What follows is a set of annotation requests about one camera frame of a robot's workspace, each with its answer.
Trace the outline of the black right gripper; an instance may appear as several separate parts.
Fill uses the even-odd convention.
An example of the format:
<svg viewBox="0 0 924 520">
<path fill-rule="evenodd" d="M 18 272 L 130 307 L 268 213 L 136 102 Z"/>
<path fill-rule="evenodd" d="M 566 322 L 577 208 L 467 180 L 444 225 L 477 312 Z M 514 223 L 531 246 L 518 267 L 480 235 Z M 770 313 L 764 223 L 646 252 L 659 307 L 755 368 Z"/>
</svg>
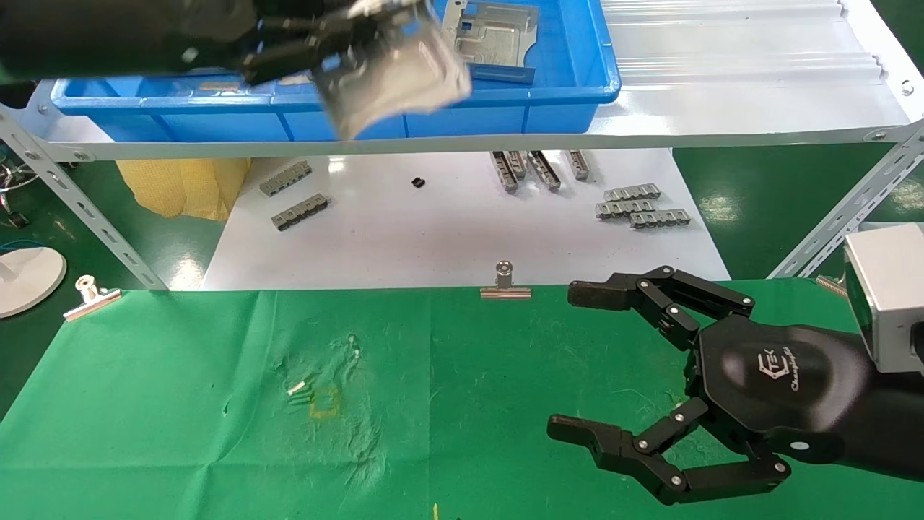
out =
<svg viewBox="0 0 924 520">
<path fill-rule="evenodd" d="M 812 464 L 868 458 L 875 369 L 858 334 L 760 324 L 746 318 L 753 298 L 672 266 L 572 281 L 567 302 L 636 311 L 679 351 L 697 351 L 696 397 L 641 434 L 558 414 L 546 425 L 549 438 L 587 448 L 598 469 L 633 477 L 664 506 L 769 493 L 791 474 L 772 452 Z M 702 330 L 687 309 L 720 321 Z M 700 422 L 746 460 L 690 469 L 666 460 Z"/>
</svg>

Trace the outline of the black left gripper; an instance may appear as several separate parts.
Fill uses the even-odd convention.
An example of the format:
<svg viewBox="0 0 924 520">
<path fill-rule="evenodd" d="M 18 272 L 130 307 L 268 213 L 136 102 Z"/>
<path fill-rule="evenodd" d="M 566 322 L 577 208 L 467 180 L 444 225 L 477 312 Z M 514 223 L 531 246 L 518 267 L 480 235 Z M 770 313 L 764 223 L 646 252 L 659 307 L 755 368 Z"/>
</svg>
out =
<svg viewBox="0 0 924 520">
<path fill-rule="evenodd" d="M 356 43 L 376 39 L 380 34 L 378 20 L 366 14 L 261 17 L 261 4 L 261 1 L 182 1 L 181 71 L 242 72 L 242 79 L 248 85 L 263 85 L 300 72 L 323 70 L 324 64 L 347 52 L 346 43 L 286 40 L 313 37 L 321 42 Z"/>
</svg>

